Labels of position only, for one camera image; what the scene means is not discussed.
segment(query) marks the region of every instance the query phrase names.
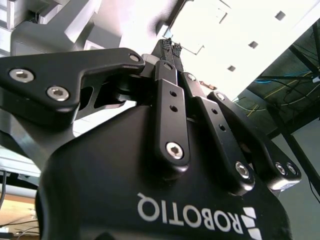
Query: wooden surface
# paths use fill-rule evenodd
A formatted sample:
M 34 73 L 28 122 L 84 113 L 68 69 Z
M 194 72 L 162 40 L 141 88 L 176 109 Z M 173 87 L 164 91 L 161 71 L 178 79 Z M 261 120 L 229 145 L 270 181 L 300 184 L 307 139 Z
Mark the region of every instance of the wooden surface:
M 6 195 L 2 208 L 0 210 L 0 225 L 7 223 L 22 223 L 28 221 L 35 221 L 36 211 L 35 211 L 35 200 L 27 197 Z M 10 225 L 9 233 L 22 232 L 28 228 L 37 227 L 38 222 L 30 222 L 25 224 Z M 38 228 L 31 229 L 32 232 L 39 232 Z M 39 237 L 21 237 L 20 240 L 37 240 Z

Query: robotiq logo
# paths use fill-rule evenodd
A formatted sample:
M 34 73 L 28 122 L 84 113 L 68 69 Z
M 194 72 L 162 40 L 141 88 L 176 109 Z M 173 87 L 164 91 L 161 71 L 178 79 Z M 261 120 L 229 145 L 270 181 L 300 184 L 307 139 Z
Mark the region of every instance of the robotiq logo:
M 138 193 L 139 200 L 137 210 L 140 217 L 147 221 L 153 222 L 160 217 L 162 217 L 163 224 L 170 224 L 176 226 L 185 226 L 188 225 L 191 228 L 199 228 L 202 224 L 211 231 L 222 231 L 228 233 L 230 231 L 235 231 L 237 234 L 244 234 L 244 231 L 241 226 L 241 222 L 238 214 L 236 213 L 225 213 L 221 210 L 211 211 L 209 208 L 202 208 L 198 210 L 195 206 L 185 205 L 183 208 L 178 208 L 176 202 L 172 202 L 172 211 L 173 218 L 168 219 L 167 215 L 167 202 L 161 200 L 161 203 L 158 204 L 153 198 L 144 196 L 142 193 Z M 182 219 L 179 219 L 178 209 L 182 209 Z M 243 224 L 247 228 L 247 231 L 250 237 L 254 240 L 262 240 L 261 233 L 259 228 L 256 227 L 255 219 L 257 219 L 255 209 L 253 207 L 243 207 L 245 215 L 240 215 L 243 221 Z M 193 212 L 193 217 L 188 216 L 188 212 Z

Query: silver screw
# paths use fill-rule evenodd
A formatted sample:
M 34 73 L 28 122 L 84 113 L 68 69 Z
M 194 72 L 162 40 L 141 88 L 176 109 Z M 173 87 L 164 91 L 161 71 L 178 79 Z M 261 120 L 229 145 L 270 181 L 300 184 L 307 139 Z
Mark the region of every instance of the silver screw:
M 168 142 L 165 148 L 168 154 L 176 160 L 180 160 L 184 156 L 184 151 L 178 143 Z
M 225 100 L 225 96 L 223 96 L 220 92 L 218 92 L 218 93 L 216 94 L 216 96 L 217 96 L 221 101 Z
M 241 162 L 237 161 L 235 163 L 235 169 L 244 179 L 249 178 L 249 171 Z
M 61 86 L 51 86 L 46 91 L 46 94 L 53 100 L 63 102 L 69 98 L 69 92 Z
M 133 61 L 135 61 L 135 62 L 139 62 L 139 57 L 137 57 L 136 55 L 134 55 L 134 54 L 130 54 L 130 58 L 131 58 L 131 60 L 133 60 Z
M 277 163 L 275 164 L 275 167 L 276 167 L 276 169 L 279 170 L 279 172 L 280 172 L 282 175 L 286 175 L 286 174 L 287 174 L 286 170 L 284 169 L 284 167 L 283 167 L 280 163 L 277 162 Z
M 295 170 L 294 166 L 292 166 L 290 163 L 287 163 L 286 166 L 294 175 L 297 174 L 297 171 Z
M 33 75 L 32 72 L 22 68 L 12 69 L 9 72 L 9 75 L 12 79 L 25 84 L 35 79 L 35 76 Z
M 193 76 L 191 73 L 188 73 L 186 76 L 187 76 L 191 81 L 195 81 L 195 80 L 196 80 L 196 77 Z

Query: blue cable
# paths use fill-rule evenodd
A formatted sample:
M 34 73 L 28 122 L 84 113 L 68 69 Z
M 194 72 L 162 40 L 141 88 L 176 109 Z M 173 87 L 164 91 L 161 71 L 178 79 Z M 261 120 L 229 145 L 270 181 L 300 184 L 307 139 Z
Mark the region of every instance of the blue cable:
M 284 75 L 284 77 L 289 77 L 289 76 L 295 76 L 295 75 L 301 75 L 301 74 L 306 74 L 310 71 L 303 71 L 303 72 L 296 72 L 296 73 L 290 73 L 290 74 L 286 74 Z M 254 81 L 255 83 L 257 84 L 268 84 L 268 83 L 271 83 L 272 81 L 268 81 L 268 80 L 263 80 L 263 79 L 257 79 Z

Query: dark ceiling structure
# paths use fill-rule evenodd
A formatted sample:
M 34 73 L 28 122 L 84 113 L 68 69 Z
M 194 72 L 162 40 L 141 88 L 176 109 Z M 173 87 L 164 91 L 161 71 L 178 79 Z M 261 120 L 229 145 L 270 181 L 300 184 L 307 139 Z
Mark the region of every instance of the dark ceiling structure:
M 278 109 L 290 133 L 320 115 L 319 28 L 318 20 L 238 96 L 236 104 L 270 138 L 280 131 L 266 104 Z

